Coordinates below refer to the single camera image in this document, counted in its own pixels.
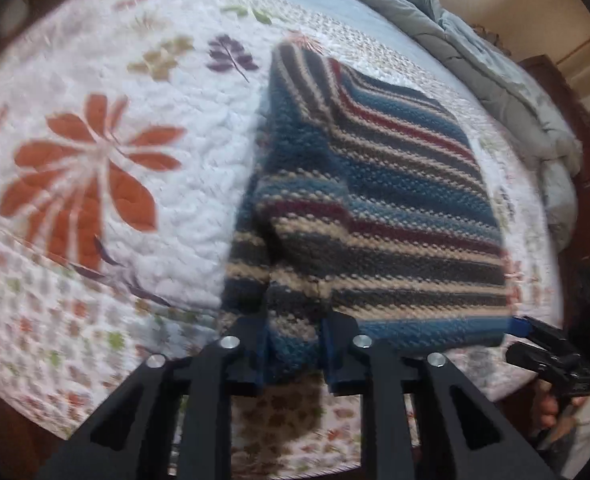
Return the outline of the person's right hand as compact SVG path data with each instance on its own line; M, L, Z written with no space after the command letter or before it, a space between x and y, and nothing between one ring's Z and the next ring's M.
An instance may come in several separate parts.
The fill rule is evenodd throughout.
M572 398L572 414L563 415L562 421L558 418L562 410L558 405L557 397L552 393L552 385L543 380L534 383L534 401L531 407L532 430L548 430L560 426L560 432L566 434L577 426L577 412L586 404L587 396Z

